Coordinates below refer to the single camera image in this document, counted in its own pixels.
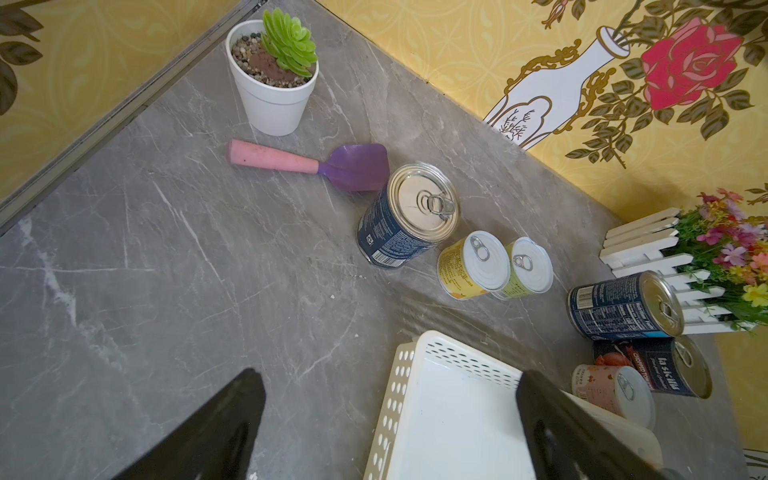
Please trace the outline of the small pink can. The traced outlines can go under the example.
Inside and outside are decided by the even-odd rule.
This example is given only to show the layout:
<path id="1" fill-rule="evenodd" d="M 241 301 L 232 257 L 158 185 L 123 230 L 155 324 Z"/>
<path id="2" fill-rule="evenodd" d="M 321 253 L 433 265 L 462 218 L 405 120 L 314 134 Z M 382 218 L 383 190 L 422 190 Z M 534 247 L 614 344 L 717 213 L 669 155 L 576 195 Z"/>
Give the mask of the small pink can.
<path id="1" fill-rule="evenodd" d="M 572 393 L 652 430 L 655 402 L 645 379 L 630 366 L 579 365 L 571 376 Z"/>

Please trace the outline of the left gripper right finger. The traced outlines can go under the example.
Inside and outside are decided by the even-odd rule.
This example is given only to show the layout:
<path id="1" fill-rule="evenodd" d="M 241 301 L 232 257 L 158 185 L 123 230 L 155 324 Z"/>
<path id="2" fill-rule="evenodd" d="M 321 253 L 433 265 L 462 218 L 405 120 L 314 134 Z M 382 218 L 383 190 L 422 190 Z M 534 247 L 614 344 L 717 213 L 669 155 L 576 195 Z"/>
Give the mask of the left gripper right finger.
<path id="1" fill-rule="evenodd" d="M 542 373 L 522 373 L 516 403 L 538 479 L 663 477 Z"/>

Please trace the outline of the large blue can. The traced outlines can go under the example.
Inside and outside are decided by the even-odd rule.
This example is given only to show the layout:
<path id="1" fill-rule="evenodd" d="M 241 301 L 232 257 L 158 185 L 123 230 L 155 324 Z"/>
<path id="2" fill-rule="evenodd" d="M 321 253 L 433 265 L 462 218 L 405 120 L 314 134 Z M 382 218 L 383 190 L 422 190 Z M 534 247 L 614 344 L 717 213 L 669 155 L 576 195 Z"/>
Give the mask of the large blue can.
<path id="1" fill-rule="evenodd" d="M 415 162 L 391 174 L 362 215 L 358 247 L 375 266 L 396 269 L 447 240 L 460 221 L 460 200 L 436 166 Z"/>
<path id="2" fill-rule="evenodd" d="M 575 287 L 567 304 L 576 330 L 592 341 L 674 338 L 685 328 L 675 292 L 652 271 Z"/>

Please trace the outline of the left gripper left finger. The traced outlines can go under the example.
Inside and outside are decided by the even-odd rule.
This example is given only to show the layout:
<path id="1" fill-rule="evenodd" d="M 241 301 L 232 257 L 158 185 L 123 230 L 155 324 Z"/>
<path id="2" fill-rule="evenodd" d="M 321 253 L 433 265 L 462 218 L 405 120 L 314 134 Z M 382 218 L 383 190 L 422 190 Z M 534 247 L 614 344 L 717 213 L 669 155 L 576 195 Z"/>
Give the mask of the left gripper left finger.
<path id="1" fill-rule="evenodd" d="M 245 479 L 266 404 L 246 368 L 118 479 Z"/>

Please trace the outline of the dark red label can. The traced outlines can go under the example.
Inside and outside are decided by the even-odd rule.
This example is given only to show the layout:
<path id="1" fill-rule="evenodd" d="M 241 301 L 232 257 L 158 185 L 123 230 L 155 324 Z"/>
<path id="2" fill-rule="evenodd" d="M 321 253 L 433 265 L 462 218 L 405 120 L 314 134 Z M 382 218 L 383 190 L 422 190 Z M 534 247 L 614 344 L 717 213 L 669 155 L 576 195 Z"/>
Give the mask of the dark red label can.
<path id="1" fill-rule="evenodd" d="M 653 392 L 700 399 L 712 394 L 707 361 L 685 336 L 596 341 L 593 355 L 597 365 L 633 367 Z"/>

